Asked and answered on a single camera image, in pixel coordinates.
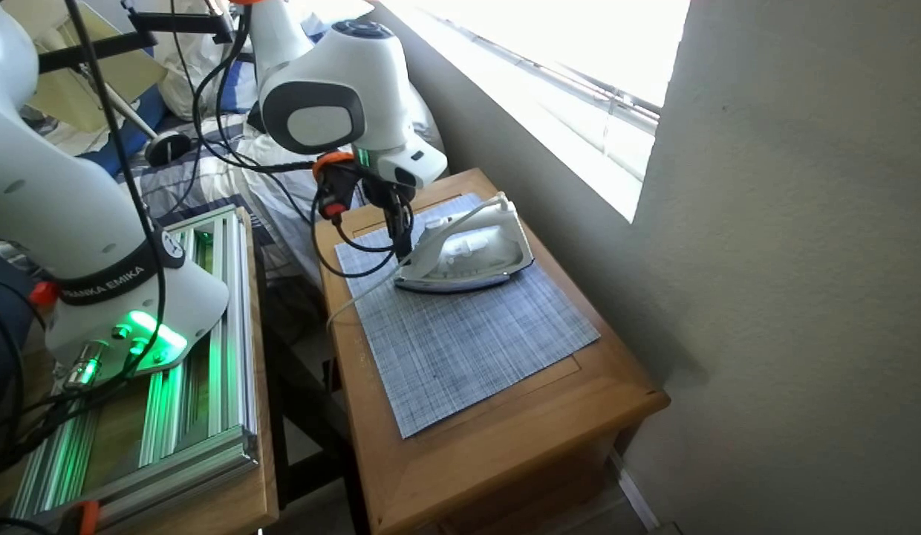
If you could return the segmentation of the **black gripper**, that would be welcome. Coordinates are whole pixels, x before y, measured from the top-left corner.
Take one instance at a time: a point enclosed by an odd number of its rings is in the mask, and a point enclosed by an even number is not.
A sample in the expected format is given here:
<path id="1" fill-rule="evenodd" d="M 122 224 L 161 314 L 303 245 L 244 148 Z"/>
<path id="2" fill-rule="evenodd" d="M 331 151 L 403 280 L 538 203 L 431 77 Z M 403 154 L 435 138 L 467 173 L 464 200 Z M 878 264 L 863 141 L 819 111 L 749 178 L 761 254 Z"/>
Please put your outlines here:
<path id="1" fill-rule="evenodd" d="M 415 197 L 415 178 L 409 173 L 395 173 L 391 178 L 382 178 L 363 164 L 355 164 L 354 173 L 363 182 L 363 197 L 375 209 L 389 212 L 385 227 L 391 237 L 391 254 L 398 261 L 403 261 L 409 256 L 413 212 L 407 206 Z"/>

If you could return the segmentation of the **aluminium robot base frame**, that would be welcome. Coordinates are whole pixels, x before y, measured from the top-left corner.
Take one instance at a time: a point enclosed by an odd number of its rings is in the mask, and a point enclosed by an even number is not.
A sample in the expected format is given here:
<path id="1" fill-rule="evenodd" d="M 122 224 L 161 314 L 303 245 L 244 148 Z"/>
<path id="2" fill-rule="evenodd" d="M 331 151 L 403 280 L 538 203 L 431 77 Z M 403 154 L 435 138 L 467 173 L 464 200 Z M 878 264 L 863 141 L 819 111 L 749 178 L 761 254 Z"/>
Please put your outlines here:
<path id="1" fill-rule="evenodd" d="M 178 524 L 202 508 L 202 497 L 213 508 L 257 470 L 250 216 L 223 206 L 175 224 L 171 234 L 227 285 L 225 311 L 202 340 L 189 335 L 180 359 L 158 356 L 155 375 L 45 441 L 24 460 L 12 517 L 52 525 L 98 503 L 104 531 Z"/>

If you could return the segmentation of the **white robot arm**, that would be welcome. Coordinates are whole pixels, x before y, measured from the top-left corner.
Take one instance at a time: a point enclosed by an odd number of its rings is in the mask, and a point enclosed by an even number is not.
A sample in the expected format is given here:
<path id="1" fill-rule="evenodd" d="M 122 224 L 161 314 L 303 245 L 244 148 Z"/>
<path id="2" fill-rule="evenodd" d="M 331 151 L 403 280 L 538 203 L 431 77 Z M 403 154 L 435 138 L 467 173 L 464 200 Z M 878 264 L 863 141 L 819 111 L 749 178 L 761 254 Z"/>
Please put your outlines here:
<path id="1" fill-rule="evenodd" d="M 250 11 L 265 133 L 296 154 L 354 147 L 385 178 L 431 182 L 444 157 L 415 138 L 413 87 L 398 35 L 375 20 L 339 20 L 305 40 L 285 0 Z M 39 83 L 25 29 L 0 5 L 0 237 L 57 285 L 46 352 L 72 366 L 119 335 L 115 366 L 152 375 L 180 362 L 227 306 L 227 285 L 178 249 L 107 169 L 73 157 L 24 120 Z"/>

